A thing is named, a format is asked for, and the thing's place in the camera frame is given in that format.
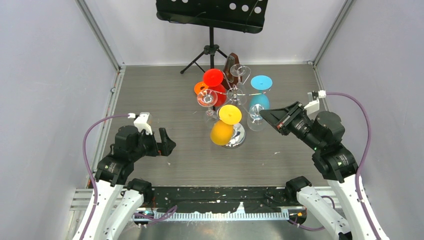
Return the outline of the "clear textured wine glass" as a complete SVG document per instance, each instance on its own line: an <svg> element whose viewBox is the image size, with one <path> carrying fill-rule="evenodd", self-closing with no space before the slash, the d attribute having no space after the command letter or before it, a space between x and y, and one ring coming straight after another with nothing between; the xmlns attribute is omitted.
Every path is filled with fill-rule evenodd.
<svg viewBox="0 0 424 240"><path fill-rule="evenodd" d="M259 132L265 129L266 121L260 115L260 111L264 110L264 106L261 104L254 104L248 111L248 127L255 132Z"/></svg>

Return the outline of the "chrome wine glass rack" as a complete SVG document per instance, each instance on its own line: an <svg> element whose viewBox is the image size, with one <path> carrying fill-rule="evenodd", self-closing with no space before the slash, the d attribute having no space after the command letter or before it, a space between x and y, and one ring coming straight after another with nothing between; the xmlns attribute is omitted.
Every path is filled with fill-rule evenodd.
<svg viewBox="0 0 424 240"><path fill-rule="evenodd" d="M252 95L254 93L256 93L257 91L254 88L252 88L252 86L251 86L250 76L245 81L244 86L246 87L246 90L247 90L247 102L244 105L237 105L237 102L233 101L231 99L231 96L230 96L231 89L227 90L227 92L226 92L226 102L219 107L215 107L215 106L213 107L214 110L217 113L217 116L218 116L218 111L222 106L224 106L224 105L234 105L241 110L242 118L243 118L243 115L247 115L247 121L248 121L250 101L251 101ZM247 136L246 130L245 130L244 126L242 125L241 121L240 121L238 124L234 125L234 127L233 127L233 136L231 137L230 142L227 143L226 145L221 145L221 146L224 147L224 148L227 148L227 149L238 148L245 142L246 136Z"/></svg>

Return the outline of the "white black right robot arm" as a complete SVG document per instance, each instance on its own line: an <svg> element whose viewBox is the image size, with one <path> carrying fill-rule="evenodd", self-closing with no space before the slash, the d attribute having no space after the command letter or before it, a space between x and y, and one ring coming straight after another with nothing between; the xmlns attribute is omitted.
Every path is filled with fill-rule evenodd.
<svg viewBox="0 0 424 240"><path fill-rule="evenodd" d="M340 117L321 111L311 120L307 113L300 102L259 112L277 132L295 135L314 151L314 166L335 193L344 215L325 202L304 176L286 183L287 202L306 207L334 240L387 240L365 194L357 161L342 144L345 128Z"/></svg>

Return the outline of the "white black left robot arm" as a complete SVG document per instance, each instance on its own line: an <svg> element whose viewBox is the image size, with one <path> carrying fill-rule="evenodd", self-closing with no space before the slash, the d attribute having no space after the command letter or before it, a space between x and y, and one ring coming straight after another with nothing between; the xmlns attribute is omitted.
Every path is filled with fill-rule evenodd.
<svg viewBox="0 0 424 240"><path fill-rule="evenodd" d="M154 199L152 184L128 177L135 162L143 157L169 156L176 143L165 128L159 128L160 142L146 129L127 125L115 134L110 152L97 165L93 193L73 239L116 240L139 207L148 207Z"/></svg>

